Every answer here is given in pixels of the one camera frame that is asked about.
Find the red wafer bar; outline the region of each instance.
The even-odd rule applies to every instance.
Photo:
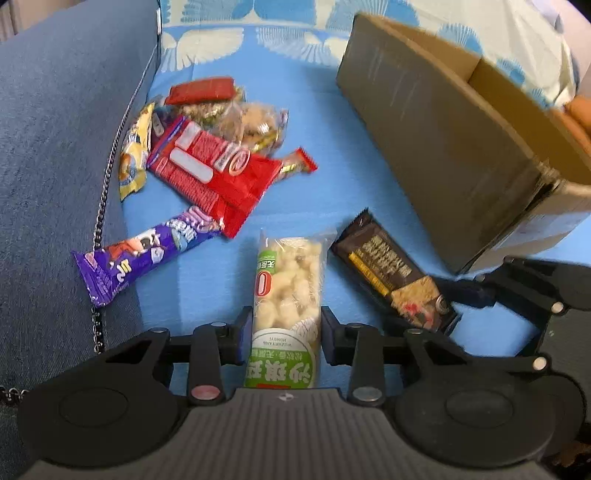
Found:
[[[235,95],[236,90],[232,77],[211,77],[174,85],[164,103],[166,105],[185,105],[187,103],[217,102],[231,100]]]
[[[168,127],[147,166],[234,238],[282,162],[251,153],[181,116]]]

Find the sofa armrest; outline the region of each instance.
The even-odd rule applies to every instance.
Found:
[[[92,248],[113,138],[158,54],[156,0],[87,0],[0,44],[0,384],[32,388],[93,355],[90,301],[70,253]],[[103,241],[126,238],[113,169]],[[141,328],[134,288],[105,309],[107,347]],[[27,460],[0,405],[0,478]]]

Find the chocolate bar wrapper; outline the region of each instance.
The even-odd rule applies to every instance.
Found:
[[[86,254],[72,254],[90,301],[95,307],[102,307],[159,264],[219,235],[219,224],[192,206],[132,238]]]
[[[331,250],[412,326],[443,330],[457,317],[433,279],[408,257],[369,210],[355,218]]]

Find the plastic wrapper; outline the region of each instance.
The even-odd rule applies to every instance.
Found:
[[[152,145],[158,144],[167,128],[178,118],[174,105],[156,105],[152,112]]]
[[[220,233],[217,222],[192,206],[132,238],[86,254],[72,254],[90,301],[102,307],[138,277]]]
[[[220,102],[202,102],[189,105],[179,105],[174,108],[177,114],[190,118],[197,122],[202,128],[209,130],[214,128],[221,120],[226,109],[234,102],[246,100],[244,88],[236,87],[232,100]]]
[[[173,85],[164,103],[186,105],[188,103],[218,102],[234,97],[232,77],[210,77]]]
[[[253,153],[270,156],[281,146],[289,113],[261,103],[232,102],[212,133]]]
[[[146,183],[146,161],[150,153],[152,111],[149,103],[139,113],[124,139],[119,156],[119,195],[123,200]]]
[[[219,222],[234,238],[282,163],[251,153],[179,117],[148,158],[148,168]]]
[[[365,209],[330,247],[387,308],[408,327],[445,330],[457,312],[426,275]]]
[[[312,238],[261,235],[247,387],[315,386],[323,272],[335,236],[335,232]]]
[[[288,179],[296,173],[312,173],[313,171],[318,170],[318,166],[314,160],[312,160],[312,157],[301,147],[287,154],[280,160],[281,170],[277,174],[277,177],[275,177],[273,183]]]

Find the cardboard box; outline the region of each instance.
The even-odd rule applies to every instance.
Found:
[[[452,272],[545,250],[591,213],[591,159],[486,60],[358,14],[337,83]]]

